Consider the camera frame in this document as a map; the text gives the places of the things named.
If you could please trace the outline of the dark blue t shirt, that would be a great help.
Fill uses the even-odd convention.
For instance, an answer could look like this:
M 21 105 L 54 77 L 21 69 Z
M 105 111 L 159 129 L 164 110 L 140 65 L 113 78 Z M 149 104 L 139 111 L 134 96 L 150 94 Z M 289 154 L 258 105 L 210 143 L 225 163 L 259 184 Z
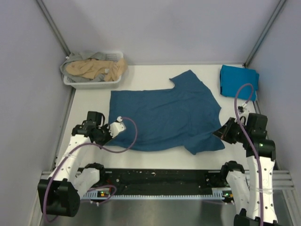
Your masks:
M 225 148 L 213 132 L 221 127 L 221 107 L 211 90 L 188 70 L 173 77 L 171 89 L 112 91 L 109 122 L 127 117 L 126 130 L 111 146 L 137 151 L 163 151 L 183 146 L 191 154 Z

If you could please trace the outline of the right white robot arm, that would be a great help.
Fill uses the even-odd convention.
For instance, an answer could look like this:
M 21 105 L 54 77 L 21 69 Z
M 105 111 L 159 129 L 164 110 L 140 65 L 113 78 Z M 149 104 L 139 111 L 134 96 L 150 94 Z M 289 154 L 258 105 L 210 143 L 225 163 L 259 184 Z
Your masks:
M 246 151 L 249 175 L 236 161 L 226 162 L 220 173 L 220 182 L 230 186 L 236 215 L 236 226 L 277 226 L 278 218 L 273 199 L 273 169 L 276 161 L 275 142 L 266 138 L 268 118 L 250 113 L 246 123 L 239 114 L 213 134 L 229 143 L 241 143 Z

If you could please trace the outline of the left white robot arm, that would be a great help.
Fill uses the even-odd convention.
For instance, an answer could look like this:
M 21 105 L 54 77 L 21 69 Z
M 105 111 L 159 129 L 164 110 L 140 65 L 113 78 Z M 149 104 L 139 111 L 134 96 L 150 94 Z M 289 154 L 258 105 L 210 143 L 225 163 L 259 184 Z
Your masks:
M 73 128 L 68 147 L 58 166 L 47 179 L 39 181 L 38 194 L 45 220 L 48 220 L 48 215 L 75 216 L 83 195 L 92 186 L 100 187 L 106 183 L 103 165 L 89 163 L 80 168 L 91 146 L 103 146 L 111 140 L 110 127 L 104 120 L 102 113 L 89 111 L 86 120 Z

